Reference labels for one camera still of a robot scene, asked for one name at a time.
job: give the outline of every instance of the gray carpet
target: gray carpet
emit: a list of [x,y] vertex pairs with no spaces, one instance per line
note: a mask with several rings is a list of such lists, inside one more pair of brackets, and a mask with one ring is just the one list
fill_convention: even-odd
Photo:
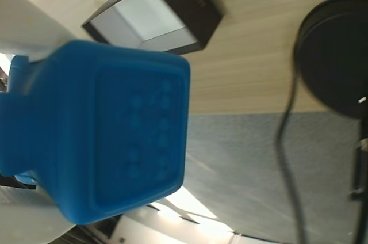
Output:
[[[220,220],[255,237],[295,243],[275,163],[280,115],[191,116],[184,186]],[[295,113],[287,132],[310,243],[350,243],[359,203],[348,199],[358,124],[332,113]]]

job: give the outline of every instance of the black round object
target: black round object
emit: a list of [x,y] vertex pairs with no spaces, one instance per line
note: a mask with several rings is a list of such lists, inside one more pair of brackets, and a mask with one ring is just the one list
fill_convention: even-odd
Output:
[[368,0],[316,6],[300,26],[294,60],[321,102],[346,116],[367,116]]

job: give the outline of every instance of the blue rubber object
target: blue rubber object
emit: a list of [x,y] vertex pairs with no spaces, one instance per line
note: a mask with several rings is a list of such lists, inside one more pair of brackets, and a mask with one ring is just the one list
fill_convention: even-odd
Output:
[[16,56],[0,94],[0,173],[31,171],[65,217],[88,224],[183,182],[190,67],[176,55],[72,41]]

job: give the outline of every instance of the black cable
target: black cable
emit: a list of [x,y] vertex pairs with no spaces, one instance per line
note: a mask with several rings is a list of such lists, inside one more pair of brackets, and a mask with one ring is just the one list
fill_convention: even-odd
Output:
[[298,244],[307,244],[308,236],[305,231],[306,224],[305,224],[304,213],[303,213],[302,206],[301,206],[301,200],[300,200],[299,193],[296,187],[293,172],[289,166],[289,162],[285,154],[285,149],[283,147],[283,138],[285,135],[286,127],[288,126],[289,117],[294,107],[294,103],[295,103],[296,96],[297,96],[298,77],[299,77],[299,70],[298,68],[296,68],[295,71],[293,72],[292,84],[291,84],[291,89],[290,89],[290,94],[289,94],[289,102],[287,104],[286,110],[281,118],[281,122],[277,129],[276,138],[275,138],[275,152],[276,152],[277,163],[278,163],[280,172],[282,174],[283,182],[285,184],[286,190],[289,195],[290,202],[293,207]]

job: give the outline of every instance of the wooden desk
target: wooden desk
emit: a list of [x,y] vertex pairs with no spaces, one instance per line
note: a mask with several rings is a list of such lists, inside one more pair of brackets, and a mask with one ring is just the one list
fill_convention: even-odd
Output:
[[[104,0],[31,0],[80,38]],[[290,55],[304,16],[323,0],[220,0],[226,16],[191,63],[192,114],[280,112],[289,93]],[[322,110],[302,88],[297,111]]]

